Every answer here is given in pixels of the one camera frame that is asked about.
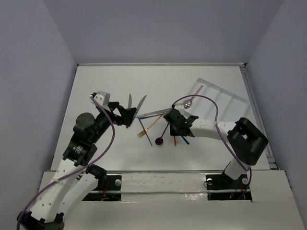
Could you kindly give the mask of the purple spoon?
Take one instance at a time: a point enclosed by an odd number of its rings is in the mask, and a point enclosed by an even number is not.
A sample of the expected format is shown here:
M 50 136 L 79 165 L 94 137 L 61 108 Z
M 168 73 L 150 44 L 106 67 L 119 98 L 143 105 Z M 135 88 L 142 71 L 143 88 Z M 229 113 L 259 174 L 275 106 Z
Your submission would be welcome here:
M 155 140 L 155 144 L 156 144 L 156 145 L 161 146 L 161 145 L 163 144 L 163 142 L 164 142 L 163 136 L 164 136 L 164 134 L 165 134 L 165 132 L 166 132 L 168 126 L 169 126 L 169 124 L 166 125 L 166 127 L 165 127 L 165 129 L 163 130 L 161 136 L 158 137 L 158 138 Z

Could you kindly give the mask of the silver spoon pink handle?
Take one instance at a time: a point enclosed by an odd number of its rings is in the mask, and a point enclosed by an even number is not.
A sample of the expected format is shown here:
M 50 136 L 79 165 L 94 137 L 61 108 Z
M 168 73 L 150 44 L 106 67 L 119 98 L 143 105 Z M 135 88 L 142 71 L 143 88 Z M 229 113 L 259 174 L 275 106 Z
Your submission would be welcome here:
M 201 86 L 195 91 L 194 95 L 198 95 L 199 92 L 202 90 L 202 88 L 203 88 L 203 85 L 201 85 Z M 194 99 L 194 97 L 195 97 L 195 96 L 192 96 L 192 97 L 190 97 L 189 99 L 187 99 L 187 100 L 184 101 L 184 108 L 185 108 L 185 109 L 188 109 L 188 108 L 191 107 L 191 105 L 192 105 L 192 100 Z

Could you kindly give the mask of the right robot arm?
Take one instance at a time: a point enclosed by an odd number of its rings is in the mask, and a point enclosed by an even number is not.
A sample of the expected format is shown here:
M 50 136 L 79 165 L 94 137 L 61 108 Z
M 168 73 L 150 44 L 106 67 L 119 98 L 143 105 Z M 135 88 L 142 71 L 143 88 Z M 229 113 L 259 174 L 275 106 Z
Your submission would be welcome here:
M 186 118 L 179 110 L 172 108 L 164 119 L 170 125 L 172 136 L 220 140 L 230 151 L 232 160 L 221 174 L 206 180 L 207 187 L 222 185 L 231 188 L 236 185 L 240 176 L 257 164 L 268 145 L 264 134 L 245 117 L 235 122 L 209 121 L 194 115 Z

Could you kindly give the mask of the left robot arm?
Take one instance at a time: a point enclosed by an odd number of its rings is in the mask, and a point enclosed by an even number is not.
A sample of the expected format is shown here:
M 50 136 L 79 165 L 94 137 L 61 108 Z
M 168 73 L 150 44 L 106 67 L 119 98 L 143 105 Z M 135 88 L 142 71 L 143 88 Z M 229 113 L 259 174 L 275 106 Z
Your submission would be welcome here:
M 64 196 L 68 193 L 75 174 L 84 169 L 93 169 L 89 183 L 95 189 L 106 185 L 106 177 L 102 175 L 92 160 L 97 151 L 96 142 L 109 127 L 125 125 L 129 127 L 137 114 L 137 108 L 123 108 L 118 102 L 109 102 L 105 110 L 93 101 L 100 112 L 97 117 L 91 113 L 82 113 L 76 118 L 73 127 L 74 134 L 60 162 L 57 177 L 38 192 L 42 196 L 40 202 L 33 197 L 17 217 L 17 229 L 26 230 L 61 230 L 64 228 L 64 213 L 58 208 Z

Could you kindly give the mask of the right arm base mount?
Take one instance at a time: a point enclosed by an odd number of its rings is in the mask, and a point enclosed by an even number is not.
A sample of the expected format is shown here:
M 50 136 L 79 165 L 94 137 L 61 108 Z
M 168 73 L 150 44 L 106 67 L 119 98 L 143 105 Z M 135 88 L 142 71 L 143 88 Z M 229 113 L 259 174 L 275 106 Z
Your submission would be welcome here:
M 237 180 L 222 174 L 207 174 L 203 186 L 209 201 L 252 200 L 249 179 L 244 173 Z

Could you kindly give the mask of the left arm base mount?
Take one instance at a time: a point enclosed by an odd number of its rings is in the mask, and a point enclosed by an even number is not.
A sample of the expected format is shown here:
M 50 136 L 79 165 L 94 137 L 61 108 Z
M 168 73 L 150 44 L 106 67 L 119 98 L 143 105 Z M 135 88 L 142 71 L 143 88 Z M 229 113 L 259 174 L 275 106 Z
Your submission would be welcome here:
M 105 181 L 99 181 L 98 186 L 85 196 L 83 201 L 121 201 L 122 175 L 108 174 Z

